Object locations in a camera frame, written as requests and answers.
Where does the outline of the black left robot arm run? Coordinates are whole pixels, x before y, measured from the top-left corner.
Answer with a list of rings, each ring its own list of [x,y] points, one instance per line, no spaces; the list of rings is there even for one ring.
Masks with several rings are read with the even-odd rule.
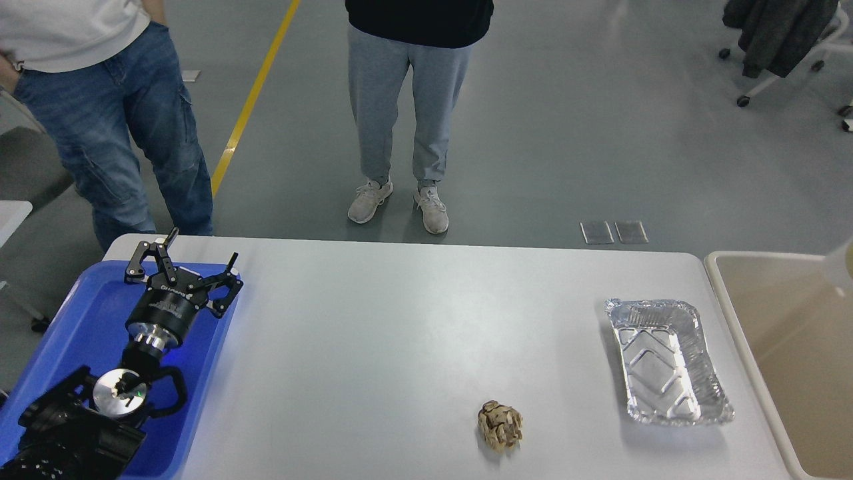
[[[2,408],[3,479],[169,479],[183,465],[243,288],[142,240],[74,285]]]

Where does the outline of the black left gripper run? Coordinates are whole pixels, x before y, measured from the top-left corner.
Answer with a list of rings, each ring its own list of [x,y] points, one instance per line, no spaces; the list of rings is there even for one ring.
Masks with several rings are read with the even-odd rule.
[[[207,308],[215,318],[223,318],[231,307],[243,280],[233,267],[239,254],[234,252],[222,273],[202,277],[185,267],[174,267],[168,246],[179,236],[174,227],[161,242],[140,242],[125,268],[125,283],[147,283],[149,275],[141,262],[153,258],[155,274],[125,322],[130,339],[140,341],[146,335],[158,335],[157,347],[180,347],[188,337],[190,327],[202,309]],[[211,298],[211,292],[225,288],[222,297]]]

